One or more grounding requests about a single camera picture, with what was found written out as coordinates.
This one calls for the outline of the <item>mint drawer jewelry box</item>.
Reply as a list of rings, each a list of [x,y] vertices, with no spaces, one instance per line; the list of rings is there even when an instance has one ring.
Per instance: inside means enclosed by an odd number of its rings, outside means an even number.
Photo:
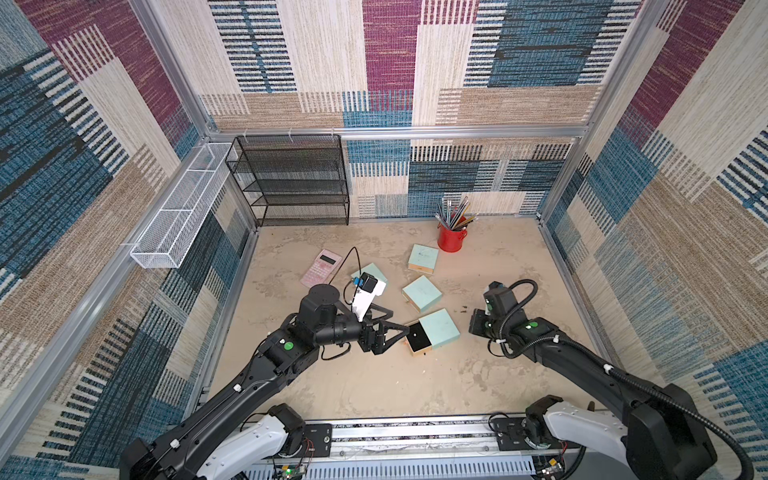
[[[413,356],[426,355],[460,336],[455,322],[445,308],[411,322],[408,327],[406,345]]]

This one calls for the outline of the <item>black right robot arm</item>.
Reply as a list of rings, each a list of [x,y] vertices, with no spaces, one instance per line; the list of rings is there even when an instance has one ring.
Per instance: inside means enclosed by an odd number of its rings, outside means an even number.
[[[565,377],[605,406],[604,412],[577,408],[547,395],[525,411],[526,443],[545,449],[576,443],[628,466],[639,479],[697,479],[718,461],[713,437],[735,454],[739,478],[754,477],[751,458],[723,428],[702,416],[692,397],[675,384],[661,387],[612,365],[570,338],[552,322],[530,319],[533,299],[492,282],[485,306],[473,312],[469,331],[500,347],[502,357],[526,357]]]

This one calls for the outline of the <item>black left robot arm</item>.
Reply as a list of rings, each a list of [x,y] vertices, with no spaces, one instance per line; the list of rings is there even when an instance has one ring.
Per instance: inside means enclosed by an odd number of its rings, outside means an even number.
[[[313,286],[297,312],[270,333],[244,368],[207,403],[150,443],[134,440],[119,460],[122,479],[231,479],[252,462],[302,443],[304,422],[286,405],[235,431],[267,400],[290,385],[326,345],[357,343],[380,355],[409,333],[391,310],[372,304],[362,316],[329,284]]]

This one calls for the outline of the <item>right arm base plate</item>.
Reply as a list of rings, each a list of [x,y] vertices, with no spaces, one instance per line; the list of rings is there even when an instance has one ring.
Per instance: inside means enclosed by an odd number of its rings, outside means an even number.
[[[554,439],[539,442],[530,440],[526,433],[524,416],[491,415],[488,426],[498,449],[503,452],[561,450],[561,443]]]

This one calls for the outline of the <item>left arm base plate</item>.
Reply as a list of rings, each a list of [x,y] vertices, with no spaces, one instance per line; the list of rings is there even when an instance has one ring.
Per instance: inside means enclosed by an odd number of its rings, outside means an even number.
[[[303,429],[303,450],[300,459],[309,461],[328,458],[331,455],[333,425],[331,423],[307,423]]]

